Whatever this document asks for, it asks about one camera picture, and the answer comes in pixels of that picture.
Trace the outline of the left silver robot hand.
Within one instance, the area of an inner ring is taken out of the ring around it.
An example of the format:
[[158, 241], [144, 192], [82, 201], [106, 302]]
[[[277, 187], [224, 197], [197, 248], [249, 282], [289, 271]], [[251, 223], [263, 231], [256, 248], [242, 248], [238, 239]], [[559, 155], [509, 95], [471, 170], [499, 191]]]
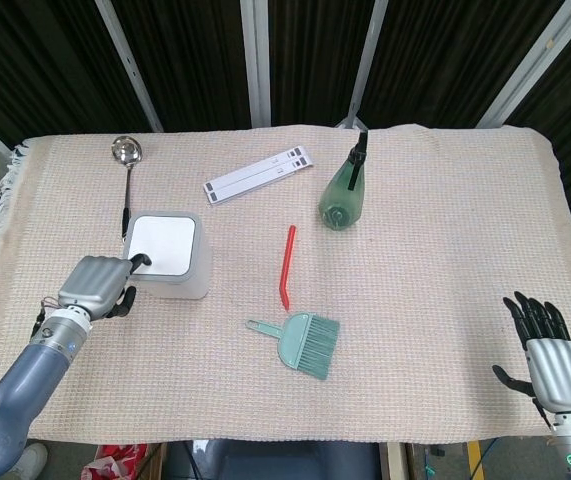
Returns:
[[125, 317], [136, 298], [136, 288], [127, 286], [130, 276], [141, 266], [150, 266], [146, 254], [130, 259], [106, 256], [83, 257], [58, 292], [62, 307], [84, 309], [91, 321]]

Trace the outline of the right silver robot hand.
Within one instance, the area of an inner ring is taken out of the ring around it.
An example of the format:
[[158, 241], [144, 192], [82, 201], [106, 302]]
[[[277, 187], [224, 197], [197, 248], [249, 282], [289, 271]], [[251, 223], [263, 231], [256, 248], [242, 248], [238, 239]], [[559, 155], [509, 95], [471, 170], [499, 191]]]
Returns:
[[492, 366], [498, 381], [532, 400], [539, 413], [571, 414], [571, 335], [560, 310], [516, 291], [505, 297], [525, 355], [529, 378], [519, 380], [499, 365]]

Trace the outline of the white square container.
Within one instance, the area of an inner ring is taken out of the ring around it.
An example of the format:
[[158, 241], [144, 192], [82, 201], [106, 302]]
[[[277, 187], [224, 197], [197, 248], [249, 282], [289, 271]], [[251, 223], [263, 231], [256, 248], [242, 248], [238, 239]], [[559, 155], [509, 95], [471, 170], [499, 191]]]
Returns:
[[206, 237], [200, 217], [191, 212], [139, 212], [129, 221], [123, 256], [127, 257], [131, 235], [131, 224], [139, 216], [185, 216], [196, 222], [196, 233], [192, 260], [189, 271], [181, 276], [139, 275], [136, 271], [130, 276], [130, 282], [138, 289], [159, 298], [198, 300], [209, 291], [212, 275], [212, 249]]

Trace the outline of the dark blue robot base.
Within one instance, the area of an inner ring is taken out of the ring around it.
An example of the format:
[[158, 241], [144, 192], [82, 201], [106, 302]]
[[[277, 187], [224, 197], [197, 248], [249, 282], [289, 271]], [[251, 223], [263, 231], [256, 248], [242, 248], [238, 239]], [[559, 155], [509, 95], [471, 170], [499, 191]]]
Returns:
[[171, 442], [162, 480], [382, 480], [379, 446], [348, 441]]

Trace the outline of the green hand broom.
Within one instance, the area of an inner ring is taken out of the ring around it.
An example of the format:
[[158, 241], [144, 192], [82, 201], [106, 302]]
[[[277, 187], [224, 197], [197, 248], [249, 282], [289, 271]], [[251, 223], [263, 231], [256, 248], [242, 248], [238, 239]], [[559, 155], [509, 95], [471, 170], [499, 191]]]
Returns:
[[301, 312], [289, 316], [282, 325], [247, 320], [245, 326], [275, 338], [278, 357], [288, 368], [318, 380], [327, 379], [340, 333], [338, 321]]

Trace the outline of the beige woven tablecloth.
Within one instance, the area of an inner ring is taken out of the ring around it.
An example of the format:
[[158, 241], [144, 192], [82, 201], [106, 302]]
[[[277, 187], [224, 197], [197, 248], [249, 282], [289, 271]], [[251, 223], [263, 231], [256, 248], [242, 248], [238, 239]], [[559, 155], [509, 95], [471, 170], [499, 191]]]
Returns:
[[[187, 211], [213, 256], [208, 294], [139, 291], [99, 321], [33, 423], [76, 443], [182, 439], [448, 443], [539, 435], [532, 402], [503, 386], [527, 364], [503, 299], [553, 303], [571, 335], [571, 215], [550, 143], [525, 128], [373, 131], [360, 220], [335, 232], [319, 198], [354, 131], [142, 134], [134, 211]], [[0, 216], [0, 377], [29, 339], [43, 297], [87, 255], [122, 252], [126, 169], [110, 134], [25, 142]], [[295, 146], [314, 165], [210, 205], [215, 179]], [[279, 295], [290, 225], [290, 310]], [[309, 312], [340, 323], [326, 380], [285, 366], [282, 325]]]

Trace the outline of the red and white bag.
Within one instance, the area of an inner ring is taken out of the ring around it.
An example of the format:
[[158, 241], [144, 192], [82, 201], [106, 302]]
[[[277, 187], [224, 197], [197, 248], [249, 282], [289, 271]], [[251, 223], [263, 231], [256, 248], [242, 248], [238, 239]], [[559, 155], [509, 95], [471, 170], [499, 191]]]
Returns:
[[148, 450], [146, 444], [101, 445], [82, 468], [80, 480], [137, 480]]

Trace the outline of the white shoe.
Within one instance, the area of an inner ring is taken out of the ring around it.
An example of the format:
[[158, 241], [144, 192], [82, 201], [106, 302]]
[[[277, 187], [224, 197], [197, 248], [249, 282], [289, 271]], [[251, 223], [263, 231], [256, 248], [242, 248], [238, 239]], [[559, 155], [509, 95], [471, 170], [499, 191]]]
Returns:
[[48, 450], [43, 443], [27, 446], [9, 472], [11, 480], [37, 480], [48, 459]]

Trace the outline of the white folding laptop stand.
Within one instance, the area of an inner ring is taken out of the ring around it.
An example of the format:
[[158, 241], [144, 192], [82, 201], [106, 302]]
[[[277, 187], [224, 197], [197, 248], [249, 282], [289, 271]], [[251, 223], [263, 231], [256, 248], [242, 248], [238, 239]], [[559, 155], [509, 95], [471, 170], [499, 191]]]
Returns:
[[217, 205], [251, 191], [278, 182], [296, 172], [310, 168], [314, 162], [303, 146], [265, 158], [203, 184], [210, 205]]

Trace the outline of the red bent plastic brush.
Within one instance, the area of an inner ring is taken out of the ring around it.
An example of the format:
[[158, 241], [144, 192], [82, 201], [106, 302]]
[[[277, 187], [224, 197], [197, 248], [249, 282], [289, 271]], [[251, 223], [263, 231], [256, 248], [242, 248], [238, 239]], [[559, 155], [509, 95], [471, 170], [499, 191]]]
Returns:
[[288, 235], [286, 240], [286, 245], [284, 249], [284, 255], [281, 266], [280, 280], [279, 280], [279, 295], [283, 308], [286, 311], [290, 310], [290, 299], [288, 293], [288, 280], [289, 271], [293, 255], [294, 242], [296, 236], [296, 226], [290, 225], [288, 229]]

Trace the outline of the green spray bottle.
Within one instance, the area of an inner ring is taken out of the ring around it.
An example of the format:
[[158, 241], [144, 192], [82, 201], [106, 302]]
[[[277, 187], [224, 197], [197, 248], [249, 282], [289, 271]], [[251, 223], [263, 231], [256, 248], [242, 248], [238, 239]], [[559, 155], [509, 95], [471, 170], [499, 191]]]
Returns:
[[365, 193], [368, 132], [361, 131], [356, 145], [326, 186], [318, 210], [323, 223], [334, 231], [345, 230], [361, 217]]

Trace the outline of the white slanted frame post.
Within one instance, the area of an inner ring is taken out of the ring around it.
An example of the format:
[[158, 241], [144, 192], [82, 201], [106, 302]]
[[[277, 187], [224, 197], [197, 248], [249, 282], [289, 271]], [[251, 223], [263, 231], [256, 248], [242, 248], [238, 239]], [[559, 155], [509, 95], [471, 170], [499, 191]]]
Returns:
[[500, 128], [571, 41], [571, 0], [563, 0], [476, 124]]
[[377, 49], [380, 33], [387, 13], [389, 0], [374, 0], [370, 21], [361, 52], [359, 66], [352, 89], [346, 116], [336, 125], [337, 128], [366, 130], [365, 124], [358, 119], [365, 88]]
[[164, 128], [161, 120], [156, 112], [150, 94], [147, 90], [145, 82], [141, 76], [136, 59], [131, 50], [117, 12], [111, 0], [94, 0], [96, 8], [99, 11], [103, 24], [111, 38], [116, 49], [121, 64], [125, 69], [129, 82], [134, 90], [136, 98], [141, 109], [155, 133], [163, 133]]

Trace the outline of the white vertical frame post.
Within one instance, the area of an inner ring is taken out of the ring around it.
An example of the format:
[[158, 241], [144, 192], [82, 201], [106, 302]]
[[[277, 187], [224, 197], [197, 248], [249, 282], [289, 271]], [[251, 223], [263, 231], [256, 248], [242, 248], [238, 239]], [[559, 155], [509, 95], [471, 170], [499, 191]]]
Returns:
[[239, 0], [253, 128], [272, 126], [268, 0]]

